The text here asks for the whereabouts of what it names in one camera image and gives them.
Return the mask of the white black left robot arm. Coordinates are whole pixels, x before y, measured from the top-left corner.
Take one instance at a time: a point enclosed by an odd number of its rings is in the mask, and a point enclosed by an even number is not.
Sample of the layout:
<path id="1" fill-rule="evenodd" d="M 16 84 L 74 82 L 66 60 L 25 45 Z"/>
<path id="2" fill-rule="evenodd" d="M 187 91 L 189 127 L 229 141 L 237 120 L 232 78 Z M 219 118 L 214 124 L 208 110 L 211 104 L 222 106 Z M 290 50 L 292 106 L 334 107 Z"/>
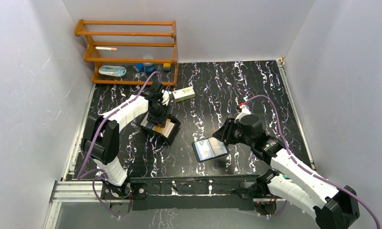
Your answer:
<path id="1" fill-rule="evenodd" d="M 170 115 L 172 95 L 161 83 L 154 82 L 149 88 L 143 86 L 111 111 L 88 116 L 81 145 L 86 154 L 82 166 L 92 159 L 106 175 L 107 183 L 113 185 L 112 191 L 118 198 L 126 198 L 131 193 L 130 184 L 125 182 L 127 171 L 117 157 L 120 132 L 140 117 L 140 126 L 144 130 L 172 143 L 178 123 Z"/>

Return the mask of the black card holder box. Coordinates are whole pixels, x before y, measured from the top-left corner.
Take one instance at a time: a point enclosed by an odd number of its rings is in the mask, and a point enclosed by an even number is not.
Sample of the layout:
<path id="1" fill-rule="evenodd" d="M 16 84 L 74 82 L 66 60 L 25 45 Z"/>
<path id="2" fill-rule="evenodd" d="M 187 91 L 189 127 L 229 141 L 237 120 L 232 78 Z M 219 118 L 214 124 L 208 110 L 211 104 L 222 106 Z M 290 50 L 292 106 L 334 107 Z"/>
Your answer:
<path id="1" fill-rule="evenodd" d="M 138 126 L 144 133 L 156 135 L 170 146 L 180 129 L 181 122 L 174 116 L 169 115 L 165 126 L 162 126 L 161 124 L 154 124 L 153 122 L 148 121 L 148 115 L 149 113 L 146 113 L 141 116 L 140 121 L 137 123 Z"/>

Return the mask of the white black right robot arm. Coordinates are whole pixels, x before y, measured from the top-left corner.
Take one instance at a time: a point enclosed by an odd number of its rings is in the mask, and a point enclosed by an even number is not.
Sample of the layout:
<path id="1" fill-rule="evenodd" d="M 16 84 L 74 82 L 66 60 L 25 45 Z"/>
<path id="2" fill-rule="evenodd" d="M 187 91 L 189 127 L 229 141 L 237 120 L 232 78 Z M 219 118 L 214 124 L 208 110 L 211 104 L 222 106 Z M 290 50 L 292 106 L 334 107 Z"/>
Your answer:
<path id="1" fill-rule="evenodd" d="M 270 136 L 254 114 L 228 118 L 213 137 L 225 145 L 244 144 L 271 166 L 249 187 L 240 192 L 256 192 L 264 198 L 281 197 L 308 213 L 321 229 L 347 229 L 359 217 L 356 193 L 349 186 L 336 188 L 315 171 L 301 164 L 277 138 Z"/>

